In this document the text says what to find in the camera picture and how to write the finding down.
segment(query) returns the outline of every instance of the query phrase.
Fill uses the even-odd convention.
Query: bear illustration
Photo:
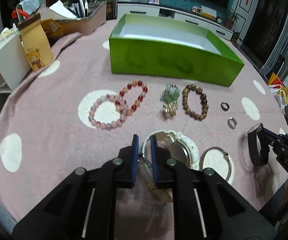
[[[26,54],[27,58],[31,62],[33,71],[37,71],[39,68],[45,67],[45,64],[40,60],[40,49],[35,49]]]

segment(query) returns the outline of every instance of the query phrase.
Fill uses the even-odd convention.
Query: white oval spot
[[[254,80],[253,83],[254,83],[255,87],[258,89],[258,91],[259,91],[260,93],[262,93],[263,95],[266,94],[265,89],[262,87],[261,84],[259,84],[258,81]]]
[[[255,106],[254,102],[249,98],[242,99],[242,106],[246,111],[246,114],[250,116],[251,119],[258,121],[260,118],[260,114],[258,108]]]
[[[4,167],[16,172],[22,161],[22,140],[16,133],[6,136],[0,144],[0,155]]]
[[[228,156],[228,158],[231,162],[231,176],[228,183],[231,185],[234,180],[235,165],[232,158],[230,156]],[[229,172],[228,162],[224,159],[223,153],[217,149],[212,149],[207,152],[203,163],[203,169],[205,168],[214,169],[223,179],[226,179]],[[193,169],[199,170],[199,161],[193,165]]]
[[[60,61],[55,60],[51,65],[49,65],[43,72],[41,72],[38,77],[45,77],[53,74],[60,67]]]
[[[103,43],[103,47],[104,47],[105,49],[108,49],[108,50],[109,50],[109,41],[105,41],[105,42]]]
[[[106,94],[114,94],[117,93],[111,90],[95,90],[89,94],[87,94],[78,106],[78,116],[81,121],[87,125],[88,127],[96,128],[91,125],[88,120],[88,112],[91,109],[91,106],[96,102],[98,98],[101,96],[105,96]],[[106,101],[100,105],[100,107],[96,110],[95,119],[100,122],[110,123],[112,121],[116,121],[119,119],[120,115],[116,112],[115,104],[111,101]]]
[[[285,131],[283,130],[283,128],[280,128],[280,129],[279,129],[279,134],[283,134],[283,135],[286,134]]]
[[[278,190],[278,181],[275,175],[272,175],[267,182],[265,191],[265,200],[268,202]]]

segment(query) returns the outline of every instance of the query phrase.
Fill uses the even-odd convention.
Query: brown wooden bead bracelet
[[[195,91],[196,94],[200,95],[200,99],[201,99],[200,103],[202,104],[202,113],[201,114],[196,114],[188,106],[187,100],[188,100],[188,94],[190,91]],[[194,118],[195,120],[202,121],[203,119],[205,119],[207,116],[209,106],[207,104],[206,95],[203,93],[203,89],[200,87],[197,87],[194,84],[187,85],[183,89],[182,95],[183,95],[183,108],[185,110],[185,113],[189,114],[189,116]]]

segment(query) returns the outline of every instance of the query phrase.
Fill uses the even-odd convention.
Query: black ring
[[[229,107],[229,104],[228,104],[228,103],[222,102],[222,103],[221,103],[221,108],[222,108],[222,110],[224,110],[224,111],[228,111],[228,109],[229,109],[230,107]]]

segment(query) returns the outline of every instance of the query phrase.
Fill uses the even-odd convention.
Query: screw
[[[166,163],[170,166],[174,166],[177,163],[177,161],[174,159],[168,159]]]
[[[204,173],[208,176],[212,176],[214,174],[214,170],[212,168],[204,169]]]
[[[84,168],[77,168],[75,170],[75,174],[77,174],[77,175],[82,175],[84,172],[85,172]]]
[[[122,160],[121,158],[115,158],[115,159],[113,160],[113,163],[114,163],[115,165],[121,165],[121,164],[123,163],[123,160]]]

